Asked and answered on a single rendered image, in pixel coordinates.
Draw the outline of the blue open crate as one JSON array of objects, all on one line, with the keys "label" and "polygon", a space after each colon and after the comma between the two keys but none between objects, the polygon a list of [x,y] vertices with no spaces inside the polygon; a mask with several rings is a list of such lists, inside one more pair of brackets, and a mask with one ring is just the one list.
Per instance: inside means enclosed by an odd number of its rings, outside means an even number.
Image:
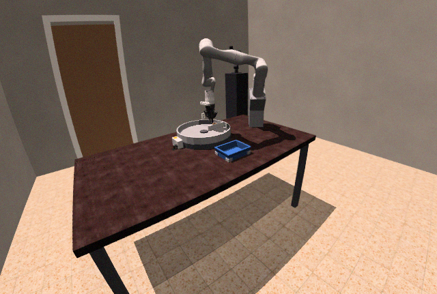
[{"label": "blue open crate", "polygon": [[249,145],[237,140],[215,147],[215,154],[227,162],[231,162],[232,160],[238,159],[250,153],[251,150]]}]

